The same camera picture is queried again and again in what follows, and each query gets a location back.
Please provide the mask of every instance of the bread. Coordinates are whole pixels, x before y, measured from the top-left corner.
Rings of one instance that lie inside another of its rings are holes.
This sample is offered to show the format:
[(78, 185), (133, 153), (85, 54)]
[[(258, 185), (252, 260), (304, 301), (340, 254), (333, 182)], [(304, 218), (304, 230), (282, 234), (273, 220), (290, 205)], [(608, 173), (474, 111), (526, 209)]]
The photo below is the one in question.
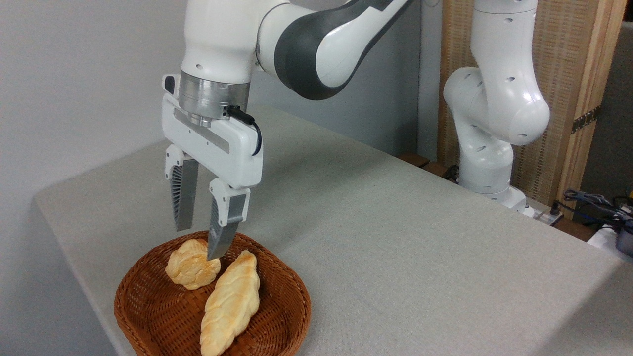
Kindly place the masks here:
[(244, 250), (218, 278), (204, 306), (200, 334), (203, 356), (217, 356), (228, 349), (260, 307), (256, 267), (255, 255)]
[(169, 256), (165, 272), (176, 284), (192, 290), (213, 282), (220, 271), (220, 259), (206, 260), (207, 242), (203, 239), (185, 241)]

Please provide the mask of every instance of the black cable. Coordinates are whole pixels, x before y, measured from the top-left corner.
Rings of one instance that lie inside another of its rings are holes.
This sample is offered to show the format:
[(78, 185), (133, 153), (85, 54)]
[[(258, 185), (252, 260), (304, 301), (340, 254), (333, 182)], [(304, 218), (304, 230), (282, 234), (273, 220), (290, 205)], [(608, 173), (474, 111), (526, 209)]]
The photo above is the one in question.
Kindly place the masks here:
[(252, 154), (253, 156), (257, 155), (261, 150), (261, 130), (260, 127), (255, 123), (255, 118), (247, 113), (243, 112), (239, 106), (229, 106), (227, 108), (227, 113), (230, 116), (244, 122), (246, 125), (252, 125), (257, 131), (257, 146), (255, 147), (255, 152)]
[(598, 218), (598, 217), (593, 217), (593, 216), (584, 214), (581, 211), (578, 211), (577, 209), (574, 209), (574, 208), (572, 208), (572, 207), (570, 207), (568, 205), (565, 205), (559, 200), (555, 200), (555, 202), (558, 203), (559, 206), (561, 206), (561, 207), (563, 207), (563, 208), (565, 208), (567, 210), (570, 210), (570, 211), (572, 211), (574, 213), (577, 213), (580, 216), (583, 216), (583, 217), (585, 217), (587, 219), (595, 220), (597, 222), (600, 222), (600, 223), (602, 223), (604, 225), (609, 225), (611, 227), (617, 227), (619, 229), (623, 229), (624, 231), (628, 232), (629, 234), (633, 234), (633, 228), (631, 228), (631, 226), (628, 225), (626, 223), (626, 221), (623, 221), (622, 219), (617, 219), (617, 218), (602, 219), (602, 218)]

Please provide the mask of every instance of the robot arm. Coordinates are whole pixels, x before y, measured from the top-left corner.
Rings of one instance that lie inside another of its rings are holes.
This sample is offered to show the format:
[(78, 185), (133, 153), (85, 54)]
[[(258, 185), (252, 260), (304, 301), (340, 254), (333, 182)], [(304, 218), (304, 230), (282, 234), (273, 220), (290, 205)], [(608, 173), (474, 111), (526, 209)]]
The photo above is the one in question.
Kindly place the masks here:
[(312, 12), (285, 4), (264, 17), (257, 58), (267, 73), (310, 100), (341, 91), (411, 0), (350, 0)]
[(535, 141), (549, 122), (532, 66), (536, 6), (475, 0), (470, 49), (479, 68), (456, 70), (444, 86), (460, 144), (460, 185), (520, 212), (525, 195), (510, 187), (511, 144)]
[(218, 177), (208, 258), (222, 256), (261, 181), (263, 146), (246, 114), (253, 68), (304, 98), (341, 91), (371, 47), (412, 0), (350, 0), (314, 12), (286, 0), (189, 0), (179, 75), (163, 78), (165, 177), (177, 230), (191, 228), (197, 163)]

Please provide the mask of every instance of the brown woven basket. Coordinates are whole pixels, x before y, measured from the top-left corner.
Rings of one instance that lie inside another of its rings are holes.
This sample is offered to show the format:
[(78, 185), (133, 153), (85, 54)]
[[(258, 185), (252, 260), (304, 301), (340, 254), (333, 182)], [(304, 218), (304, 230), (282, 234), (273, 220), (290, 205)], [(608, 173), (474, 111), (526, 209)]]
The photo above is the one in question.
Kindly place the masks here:
[[(137, 354), (200, 355), (200, 323), (215, 281), (189, 291), (171, 281), (165, 266), (184, 241), (206, 240), (207, 235), (206, 231), (199, 231), (153, 248), (121, 281), (115, 298), (116, 321)], [(290, 267), (242, 234), (235, 236), (220, 259), (219, 275), (243, 250), (257, 257), (260, 308), (223, 355), (294, 355), (310, 325), (308, 291)]]

